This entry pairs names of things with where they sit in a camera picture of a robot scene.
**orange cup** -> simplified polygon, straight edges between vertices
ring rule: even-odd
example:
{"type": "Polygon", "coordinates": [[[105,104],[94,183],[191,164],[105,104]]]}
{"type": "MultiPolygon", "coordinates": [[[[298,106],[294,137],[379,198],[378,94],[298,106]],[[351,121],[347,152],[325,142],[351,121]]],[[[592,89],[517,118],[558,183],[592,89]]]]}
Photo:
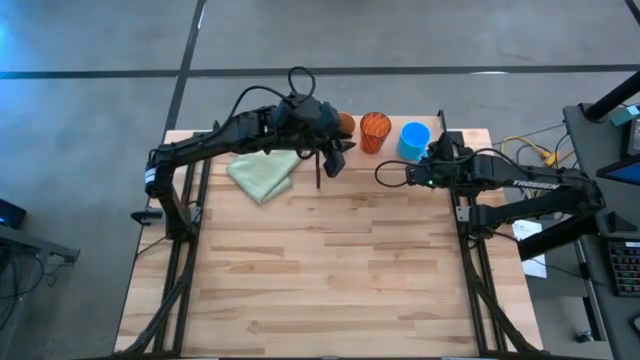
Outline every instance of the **orange cup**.
{"type": "Polygon", "coordinates": [[[384,140],[391,132],[391,120],[378,112],[366,114],[360,120],[360,148],[367,154],[380,151],[384,140]]]}

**monitor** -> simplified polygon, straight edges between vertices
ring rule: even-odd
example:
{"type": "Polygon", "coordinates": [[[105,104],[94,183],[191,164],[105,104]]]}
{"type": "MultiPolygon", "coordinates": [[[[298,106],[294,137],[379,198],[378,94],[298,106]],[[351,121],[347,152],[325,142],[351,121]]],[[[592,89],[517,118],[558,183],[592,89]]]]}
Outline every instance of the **monitor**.
{"type": "Polygon", "coordinates": [[[604,179],[640,185],[640,154],[598,169],[596,175],[604,179]]]}

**gray floor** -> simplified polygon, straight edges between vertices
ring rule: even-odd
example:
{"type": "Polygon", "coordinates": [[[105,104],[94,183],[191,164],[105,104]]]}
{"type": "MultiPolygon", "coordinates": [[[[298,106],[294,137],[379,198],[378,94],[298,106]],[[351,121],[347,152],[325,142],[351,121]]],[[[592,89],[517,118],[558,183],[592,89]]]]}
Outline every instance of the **gray floor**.
{"type": "MultiPolygon", "coordinates": [[[[4,1],[0,71],[178,69],[195,5],[4,1]]],[[[624,0],[209,0],[191,67],[627,64],[640,59],[639,35],[624,0]]],[[[355,114],[444,109],[451,127],[487,127],[498,141],[559,124],[563,106],[597,100],[629,75],[321,76],[316,95],[355,114]]],[[[129,213],[145,205],[145,158],[162,138],[175,84],[0,81],[0,198],[28,209],[26,231],[82,249],[53,288],[29,297],[10,358],[110,353],[140,231],[129,213]]],[[[276,77],[190,79],[176,127],[210,128],[253,84],[287,89],[276,77]]],[[[275,101],[255,92],[241,108],[275,101]]],[[[562,135],[559,128],[531,139],[553,147],[562,135]]],[[[567,256],[557,258],[571,268],[567,256]]],[[[584,310],[549,291],[572,279],[546,281],[530,286],[545,348],[610,356],[602,344],[572,342],[584,310]]]]}

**green cloth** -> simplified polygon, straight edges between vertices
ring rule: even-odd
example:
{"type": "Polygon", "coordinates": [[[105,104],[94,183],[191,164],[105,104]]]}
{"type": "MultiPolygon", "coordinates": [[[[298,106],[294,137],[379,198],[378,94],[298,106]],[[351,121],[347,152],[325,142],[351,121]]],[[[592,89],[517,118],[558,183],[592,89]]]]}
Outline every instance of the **green cloth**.
{"type": "Polygon", "coordinates": [[[231,178],[262,205],[272,197],[291,187],[289,172],[300,162],[295,151],[273,150],[239,155],[227,167],[231,178]]]}

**blue cup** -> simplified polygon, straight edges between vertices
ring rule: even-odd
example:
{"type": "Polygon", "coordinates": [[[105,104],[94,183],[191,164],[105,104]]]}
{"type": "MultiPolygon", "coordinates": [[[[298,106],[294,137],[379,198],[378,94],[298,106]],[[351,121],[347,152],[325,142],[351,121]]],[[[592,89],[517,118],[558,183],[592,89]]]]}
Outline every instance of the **blue cup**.
{"type": "Polygon", "coordinates": [[[424,124],[410,122],[402,127],[396,152],[398,156],[409,161],[420,161],[427,156],[427,144],[431,139],[431,131],[424,124]]]}

